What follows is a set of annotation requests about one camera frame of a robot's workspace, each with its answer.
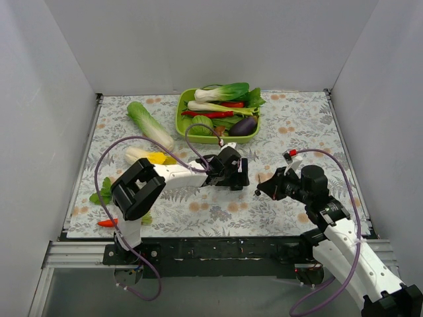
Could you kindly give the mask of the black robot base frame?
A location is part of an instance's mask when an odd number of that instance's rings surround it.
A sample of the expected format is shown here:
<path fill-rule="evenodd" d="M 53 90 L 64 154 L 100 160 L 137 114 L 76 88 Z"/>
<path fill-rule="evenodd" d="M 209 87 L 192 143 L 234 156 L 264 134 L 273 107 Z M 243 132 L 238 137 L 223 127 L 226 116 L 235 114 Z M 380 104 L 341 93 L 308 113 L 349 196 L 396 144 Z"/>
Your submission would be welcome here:
<path fill-rule="evenodd" d="M 131 253 L 108 244 L 104 265 L 130 268 L 149 261 L 161 277 L 269 276 L 323 282 L 323 266 L 300 236 L 146 238 Z"/>

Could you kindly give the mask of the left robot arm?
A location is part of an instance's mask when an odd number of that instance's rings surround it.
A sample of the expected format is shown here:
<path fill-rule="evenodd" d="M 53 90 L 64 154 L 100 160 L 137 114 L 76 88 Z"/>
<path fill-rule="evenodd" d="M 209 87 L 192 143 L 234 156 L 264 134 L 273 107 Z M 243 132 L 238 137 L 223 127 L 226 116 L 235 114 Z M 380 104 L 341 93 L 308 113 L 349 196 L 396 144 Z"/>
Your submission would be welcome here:
<path fill-rule="evenodd" d="M 111 186 L 112 201 L 121 212 L 114 240 L 119 258 L 134 264 L 141 252 L 141 218 L 161 194 L 177 188 L 220 186 L 238 191 L 249 185 L 248 160 L 230 143 L 216 155 L 206 155 L 187 167 L 152 164 L 146 158 L 133 163 Z"/>

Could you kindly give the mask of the black keys bunch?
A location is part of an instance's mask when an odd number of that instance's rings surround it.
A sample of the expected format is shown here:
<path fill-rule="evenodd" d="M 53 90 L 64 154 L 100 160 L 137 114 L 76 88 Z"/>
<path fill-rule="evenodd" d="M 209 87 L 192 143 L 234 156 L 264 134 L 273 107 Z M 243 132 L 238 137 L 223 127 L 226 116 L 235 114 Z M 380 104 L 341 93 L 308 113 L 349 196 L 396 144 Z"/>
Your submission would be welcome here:
<path fill-rule="evenodd" d="M 255 196 L 260 196 L 261 195 L 261 191 L 260 191 L 260 189 L 259 189 L 259 185 L 261 184 L 261 178 L 260 178 L 260 175 L 258 174 L 257 175 L 257 186 L 256 186 L 256 189 L 255 189 L 255 191 L 254 191 L 254 194 L 255 194 Z"/>

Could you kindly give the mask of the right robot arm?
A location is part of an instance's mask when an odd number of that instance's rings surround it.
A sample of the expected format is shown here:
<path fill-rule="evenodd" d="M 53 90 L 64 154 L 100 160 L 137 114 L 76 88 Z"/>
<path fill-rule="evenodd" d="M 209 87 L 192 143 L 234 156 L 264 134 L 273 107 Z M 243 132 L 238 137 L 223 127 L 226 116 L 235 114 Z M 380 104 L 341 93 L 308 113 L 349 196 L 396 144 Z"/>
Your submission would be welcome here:
<path fill-rule="evenodd" d="M 362 316 L 419 316 L 422 291 L 397 277 L 357 233 L 349 212 L 330 195 L 323 169 L 309 165 L 297 175 L 279 168 L 257 186 L 256 194 L 273 200 L 290 197 L 304 204 L 306 214 L 320 234 L 299 245 L 306 262 L 322 263 L 355 300 Z"/>

